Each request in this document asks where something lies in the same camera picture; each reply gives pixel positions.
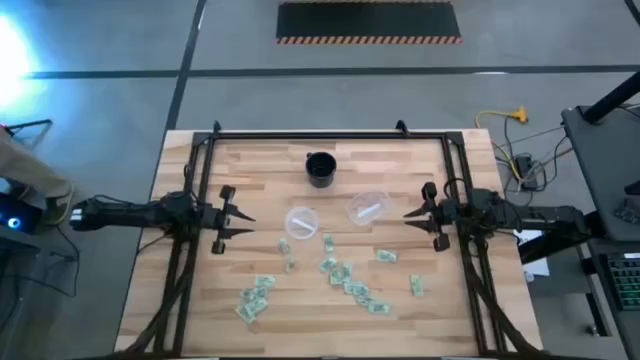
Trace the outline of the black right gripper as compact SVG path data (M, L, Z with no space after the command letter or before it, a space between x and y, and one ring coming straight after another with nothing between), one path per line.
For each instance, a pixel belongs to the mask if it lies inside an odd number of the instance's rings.
M425 202L417 209L407 213L407 216L423 216L429 214L427 220L409 220L405 224L434 233L433 247L436 252L443 252L450 248L449 235L442 230L444 225L453 223L455 204L450 200L436 203L438 190L434 182L426 182L422 187Z

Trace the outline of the black controller on desk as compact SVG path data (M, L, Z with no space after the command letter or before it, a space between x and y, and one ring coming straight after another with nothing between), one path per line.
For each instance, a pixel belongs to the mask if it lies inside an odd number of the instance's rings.
M638 225L640 224L640 203L627 197L622 204L614 210L614 216L625 223Z

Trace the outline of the black triangular stand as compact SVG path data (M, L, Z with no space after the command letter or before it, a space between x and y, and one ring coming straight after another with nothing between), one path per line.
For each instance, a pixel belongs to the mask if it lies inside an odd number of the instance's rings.
M51 119L43 119L13 125L0 123L0 128L5 130L11 138L17 140L20 144L26 146L30 150L34 150L44 140L46 134L53 125L54 122ZM22 131L29 132L31 130L38 130L38 133L20 135L20 132Z

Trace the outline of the black pole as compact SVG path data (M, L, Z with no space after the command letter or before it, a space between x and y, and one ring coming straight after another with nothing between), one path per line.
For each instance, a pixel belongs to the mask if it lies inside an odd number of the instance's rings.
M595 124L625 101L640 93L640 72L636 72L583 112L583 119Z

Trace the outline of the black metal rig frame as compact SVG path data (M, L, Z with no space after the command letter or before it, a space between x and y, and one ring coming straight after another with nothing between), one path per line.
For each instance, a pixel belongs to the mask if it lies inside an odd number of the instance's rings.
M327 152L337 169L332 184L309 182L308 153ZM171 270L186 270L185 294L162 326L155 348L165 356L202 357L431 357L474 356L507 350L499 324L476 298L471 272L491 278L495 295L512 323L534 345L541 343L514 237L497 234L471 255L452 236L450 248L436 252L433 236L405 224L404 215L421 202L424 183L450 183L451 195L469 188L502 187L489 135L469 130L222 131L212 141L196 130L170 132L163 144L153 185L155 196L178 190L183 168L193 164L208 186L204 200L221 205L223 185L236 188L234 201L253 221L233 219L239 229L223 254L211 252L216 238L205 230L197 242L175 245L155 230L142 235L116 348L130 348L150 323L167 291ZM386 192L391 209L370 225L351 222L345 206L359 193ZM319 217L316 234L289 236L290 209L306 207ZM333 236L326 253L323 234ZM282 254L280 238L291 248ZM396 263L376 259L376 250L395 252ZM285 262L295 261L285 272ZM331 285L319 265L352 265L352 279L369 295L391 306L377 315L360 306L343 284ZM414 297L410 275L422 277L424 295ZM235 312L245 305L240 292L255 288L259 275L276 277L268 307L245 324Z

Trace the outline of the backlit keyboard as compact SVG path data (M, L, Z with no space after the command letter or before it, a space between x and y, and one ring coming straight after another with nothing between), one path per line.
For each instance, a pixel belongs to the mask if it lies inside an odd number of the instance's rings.
M640 253L608 255L605 265L619 309L640 311Z

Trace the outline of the small clear plastic container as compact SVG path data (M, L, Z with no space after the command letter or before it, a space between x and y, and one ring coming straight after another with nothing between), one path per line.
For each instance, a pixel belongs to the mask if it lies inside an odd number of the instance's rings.
M291 222L293 218L300 219L310 225L316 226L318 230L319 217L313 209L306 207L295 207L290 209L285 218L285 230L289 236L298 240L306 240L316 234L317 230L311 232L298 225L293 224Z

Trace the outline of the black computer with blue light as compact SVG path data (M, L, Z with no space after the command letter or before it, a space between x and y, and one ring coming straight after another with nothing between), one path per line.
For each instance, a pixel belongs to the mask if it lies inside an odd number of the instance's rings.
M43 210L0 193L0 225L26 234L34 234Z

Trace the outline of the black mug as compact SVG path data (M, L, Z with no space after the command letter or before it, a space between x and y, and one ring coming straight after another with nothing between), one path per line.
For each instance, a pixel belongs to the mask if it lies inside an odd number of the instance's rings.
M312 186L316 188L329 187L337 169L337 162L333 155L327 152L308 153L305 170Z

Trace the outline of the large clear plastic container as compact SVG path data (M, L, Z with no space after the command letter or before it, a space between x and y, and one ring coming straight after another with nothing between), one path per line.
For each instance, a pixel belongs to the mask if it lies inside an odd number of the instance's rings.
M381 208L376 213L359 218L358 213L376 203L381 204ZM376 219L386 214L392 207L392 200L386 192L363 192L353 197L345 206L347 215L352 223L358 226L370 225Z

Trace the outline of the white paper sheet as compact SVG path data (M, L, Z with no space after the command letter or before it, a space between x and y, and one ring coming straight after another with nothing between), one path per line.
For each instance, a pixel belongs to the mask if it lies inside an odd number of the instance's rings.
M542 232L540 230L522 230L522 231L513 231L513 235L517 240L518 245L523 245L538 236L540 236ZM536 277L549 277L550 270L547 263L546 258L542 258L536 260L534 262L530 262L523 265L525 279L528 283L533 282Z

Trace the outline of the person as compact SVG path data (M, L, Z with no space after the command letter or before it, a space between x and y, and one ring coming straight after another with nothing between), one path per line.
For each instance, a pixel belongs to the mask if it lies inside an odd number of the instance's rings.
M45 198L43 224L56 226L70 212L74 185L15 141L0 126L0 178L10 184L32 188Z

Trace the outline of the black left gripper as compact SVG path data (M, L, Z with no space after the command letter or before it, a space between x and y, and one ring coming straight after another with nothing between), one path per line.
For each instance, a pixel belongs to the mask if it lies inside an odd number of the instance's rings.
M226 239L232 239L236 235L252 232L251 229L226 229L229 224L229 215L253 221L253 218L242 213L236 205L232 204L235 192L235 187L223 185L219 194L219 197L223 200L221 208L215 208L210 203L203 203L199 206L200 227L217 232L216 239L211 248L213 254L224 253Z

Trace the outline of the black hazard-striped floor mat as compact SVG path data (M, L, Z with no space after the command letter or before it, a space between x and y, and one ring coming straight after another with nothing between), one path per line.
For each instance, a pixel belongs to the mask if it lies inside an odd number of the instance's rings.
M279 45L457 45L450 0L284 0Z

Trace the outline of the dark side desk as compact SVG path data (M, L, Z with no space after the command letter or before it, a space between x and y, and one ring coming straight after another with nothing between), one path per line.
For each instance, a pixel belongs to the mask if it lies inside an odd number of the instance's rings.
M68 241L64 244L0 226L0 360L11 360L18 353L37 297L46 290L66 293L46 281L47 271L54 264L76 262L76 250Z

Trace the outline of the black power strip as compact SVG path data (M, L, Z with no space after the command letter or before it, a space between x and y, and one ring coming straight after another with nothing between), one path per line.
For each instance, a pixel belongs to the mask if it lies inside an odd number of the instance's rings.
M515 157L515 166L520 176L521 188L527 191L534 191L538 187L537 175L534 169L534 162L530 155L518 155Z

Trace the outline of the black keyboard desk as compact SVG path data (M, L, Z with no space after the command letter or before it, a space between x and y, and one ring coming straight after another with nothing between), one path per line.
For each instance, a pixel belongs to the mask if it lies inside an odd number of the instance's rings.
M624 349L627 360L640 360L640 311L621 311L606 270L608 255L640 253L640 242L589 240L582 248L582 269L590 293L587 296L595 325L594 334L614 337Z

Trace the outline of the grey desk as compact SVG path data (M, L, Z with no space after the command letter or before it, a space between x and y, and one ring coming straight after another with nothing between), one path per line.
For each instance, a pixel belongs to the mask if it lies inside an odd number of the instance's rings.
M640 116L618 108L591 124L580 107L565 109L561 116L608 237L640 241L640 220L631 224L615 215L626 199L640 207L640 195L625 193L640 181Z

